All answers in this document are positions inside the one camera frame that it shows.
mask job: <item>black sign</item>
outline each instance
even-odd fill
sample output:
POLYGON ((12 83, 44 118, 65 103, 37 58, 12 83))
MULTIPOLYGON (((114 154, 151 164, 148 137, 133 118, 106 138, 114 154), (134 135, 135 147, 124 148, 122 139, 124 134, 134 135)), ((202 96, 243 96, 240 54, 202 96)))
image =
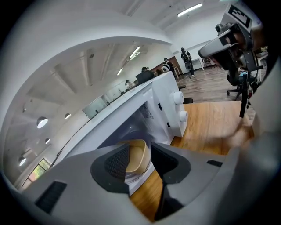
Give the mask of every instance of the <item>black sign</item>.
POLYGON ((231 5, 228 13, 239 20, 246 28, 249 28, 251 19, 240 9, 236 8, 234 5, 231 5))

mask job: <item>fluorescent light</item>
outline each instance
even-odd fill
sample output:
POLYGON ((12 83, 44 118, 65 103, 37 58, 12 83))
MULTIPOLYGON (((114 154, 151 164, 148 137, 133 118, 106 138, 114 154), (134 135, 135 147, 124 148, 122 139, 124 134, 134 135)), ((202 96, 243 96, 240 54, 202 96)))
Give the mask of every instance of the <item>fluorescent light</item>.
POLYGON ((118 74, 117 74, 117 75, 119 75, 119 74, 122 72, 122 70, 123 70, 123 68, 121 68, 121 69, 119 70, 119 72, 118 72, 118 74))
POLYGON ((186 14, 186 13, 190 12, 191 10, 197 9, 197 8, 199 8, 199 7, 201 7, 201 6, 202 6, 202 3, 200 3, 200 4, 198 4, 198 5, 195 5, 195 6, 191 7, 191 8, 189 8, 189 9, 184 10, 183 12, 179 13, 177 16, 180 17, 180 16, 182 16, 183 14, 186 14))
POLYGON ((71 117, 71 114, 70 114, 70 113, 67 113, 67 114, 65 115, 65 119, 68 119, 69 117, 71 117))
POLYGON ((136 54, 136 52, 140 49, 141 47, 137 47, 136 50, 131 54, 131 56, 129 57, 129 59, 131 59, 133 57, 134 54, 136 54))
POLYGON ((25 163, 25 161, 26 161, 26 158, 21 157, 19 166, 22 166, 25 163))
POLYGON ((133 57, 130 60, 132 60, 133 58, 136 58, 139 54, 140 54, 140 52, 137 52, 136 54, 133 55, 133 57))

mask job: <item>white ceiling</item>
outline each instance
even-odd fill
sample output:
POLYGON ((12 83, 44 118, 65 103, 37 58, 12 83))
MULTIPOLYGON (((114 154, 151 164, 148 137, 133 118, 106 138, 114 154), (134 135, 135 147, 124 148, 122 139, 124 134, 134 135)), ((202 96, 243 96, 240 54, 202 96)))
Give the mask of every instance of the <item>white ceiling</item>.
MULTIPOLYGON (((192 7, 202 1, 67 0, 63 2, 56 8, 56 12, 60 12, 62 15, 65 11, 75 11, 77 8, 91 8, 97 11, 113 10, 140 20, 150 21, 163 29, 177 22, 177 13, 184 10, 185 7, 192 7)), ((209 3, 218 3, 218 0, 208 0, 208 4, 203 5, 200 11, 213 7, 213 4, 209 3)), ((76 57, 67 63, 58 62, 54 68, 50 68, 50 73, 29 90, 25 97, 25 104, 19 105, 14 113, 5 141, 4 164, 10 164, 10 158, 20 157, 29 149, 32 154, 29 155, 28 162, 32 162, 48 145, 51 145, 51 141, 46 145, 45 139, 52 139, 67 122, 64 115, 66 113, 74 115, 83 109, 81 104, 71 104, 71 107, 66 107, 66 105, 77 100, 77 95, 93 88, 93 84, 102 80, 110 82, 116 79, 116 74, 136 47, 141 45, 143 51, 148 49, 150 44, 130 42, 96 46, 84 52, 77 52, 76 57), (49 119, 48 126, 44 129, 36 127, 36 121, 40 116, 49 119)), ((18 167, 15 164, 4 166, 4 168, 10 168, 10 166, 18 167)), ((19 168, 19 173, 9 174, 7 172, 6 174, 11 181, 15 181, 27 166, 28 163, 25 163, 19 168)))

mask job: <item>desk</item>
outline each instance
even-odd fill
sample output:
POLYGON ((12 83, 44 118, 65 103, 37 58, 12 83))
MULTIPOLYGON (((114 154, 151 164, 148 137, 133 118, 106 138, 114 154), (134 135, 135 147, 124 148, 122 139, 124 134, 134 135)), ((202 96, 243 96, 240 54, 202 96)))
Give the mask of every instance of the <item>desk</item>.
POLYGON ((259 65, 262 65, 261 60, 264 59, 264 58, 266 58, 267 56, 268 56, 268 53, 266 53, 266 54, 264 54, 263 56, 260 56, 260 57, 257 56, 259 65))
POLYGON ((176 66, 174 69, 175 69, 176 76, 179 79, 179 76, 180 76, 179 68, 176 66))
MULTIPOLYGON (((172 146, 192 151, 226 155, 231 147, 242 145, 254 134, 248 115, 239 117, 241 102, 205 102, 184 105, 188 112, 187 128, 172 146)), ((134 205, 150 220, 158 208, 162 180, 156 170, 130 197, 134 205)))
POLYGON ((202 62, 202 58, 195 58, 195 59, 191 59, 191 60, 192 60, 192 63, 193 63, 193 68, 194 68, 195 62, 198 60, 202 70, 204 70, 204 63, 202 62))

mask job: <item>window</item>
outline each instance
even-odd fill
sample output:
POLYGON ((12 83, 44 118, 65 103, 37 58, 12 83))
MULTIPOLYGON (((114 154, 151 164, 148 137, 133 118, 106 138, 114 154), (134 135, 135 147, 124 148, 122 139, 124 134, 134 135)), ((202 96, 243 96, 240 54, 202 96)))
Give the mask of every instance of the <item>window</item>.
POLYGON ((86 114, 89 119, 94 118, 97 114, 99 114, 102 110, 107 107, 106 103, 102 100, 101 97, 98 97, 93 102, 91 102, 88 106, 86 106, 82 111, 86 114))
POLYGON ((42 159, 28 176, 28 178, 22 185, 22 188, 26 189, 32 182, 37 180, 43 173, 45 173, 50 168, 50 166, 51 165, 45 159, 42 159))

